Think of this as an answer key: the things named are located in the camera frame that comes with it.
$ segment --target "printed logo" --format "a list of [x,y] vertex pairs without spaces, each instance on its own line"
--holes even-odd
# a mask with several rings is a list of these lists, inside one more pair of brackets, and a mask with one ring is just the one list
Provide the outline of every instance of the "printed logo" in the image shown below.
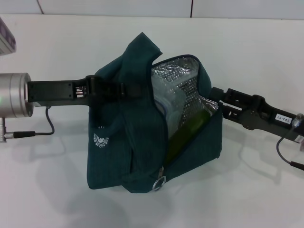
[[97,134],[94,134],[93,140],[94,140],[95,145],[99,148],[105,147],[109,142],[109,138],[107,138],[107,137],[99,138]]

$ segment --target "white table surface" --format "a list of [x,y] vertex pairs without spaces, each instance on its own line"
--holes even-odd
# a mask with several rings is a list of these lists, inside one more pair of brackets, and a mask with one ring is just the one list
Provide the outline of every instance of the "white table surface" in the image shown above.
[[[17,53],[0,72],[32,80],[94,74],[144,32],[159,60],[197,56],[213,86],[259,94],[277,108],[304,112],[304,21],[2,15]],[[224,121],[223,150],[157,193],[86,183],[88,108],[52,107],[56,133],[0,145],[1,228],[302,228],[304,172],[276,153],[279,139]],[[47,131],[44,108],[7,121],[9,131]],[[283,142],[304,162],[299,145]]]

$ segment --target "black cable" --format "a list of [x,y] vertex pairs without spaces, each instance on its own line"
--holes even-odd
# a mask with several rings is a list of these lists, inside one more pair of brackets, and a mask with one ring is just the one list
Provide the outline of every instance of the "black cable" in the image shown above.
[[280,145],[281,141],[283,141],[283,139],[286,138],[286,136],[289,135],[290,132],[292,132],[294,129],[295,129],[295,126],[292,126],[292,128],[291,128],[285,135],[283,135],[282,138],[281,138],[281,139],[277,142],[277,144],[276,144],[276,151],[277,151],[277,153],[279,154],[280,158],[282,158],[283,161],[285,161],[285,162],[288,163],[288,164],[290,164],[290,161],[288,161],[286,158],[284,158],[284,157],[282,156],[282,154],[281,154],[281,152],[280,152],[280,150],[279,150],[279,145]]
[[50,119],[49,116],[48,116],[48,110],[49,110],[50,108],[51,108],[51,106],[46,108],[46,117],[47,117],[47,121],[48,121],[49,125],[50,125],[51,128],[52,128],[52,132],[48,132],[48,133],[35,133],[35,135],[52,135],[52,134],[55,133],[54,125],[53,125],[51,119]]

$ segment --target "green bottle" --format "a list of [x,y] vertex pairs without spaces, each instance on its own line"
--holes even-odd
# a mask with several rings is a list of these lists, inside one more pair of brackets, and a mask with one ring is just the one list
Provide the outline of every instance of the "green bottle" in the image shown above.
[[169,151],[165,166],[178,156],[191,139],[210,120],[210,113],[206,110],[195,113],[174,135],[169,139]]

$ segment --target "black metal bracket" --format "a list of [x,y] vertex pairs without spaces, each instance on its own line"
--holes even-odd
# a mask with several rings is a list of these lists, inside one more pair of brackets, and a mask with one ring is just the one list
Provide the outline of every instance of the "black metal bracket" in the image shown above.
[[[239,123],[248,130],[264,130],[282,137],[292,128],[292,121],[296,118],[295,114],[268,105],[261,96],[251,96],[233,89],[224,93],[224,90],[214,87],[209,98],[222,105],[225,119]],[[304,124],[286,138],[298,143],[301,136],[304,136]]]
[[28,102],[40,106],[87,105],[99,107],[105,103],[142,96],[140,85],[126,85],[87,76],[74,81],[40,81],[28,83]]

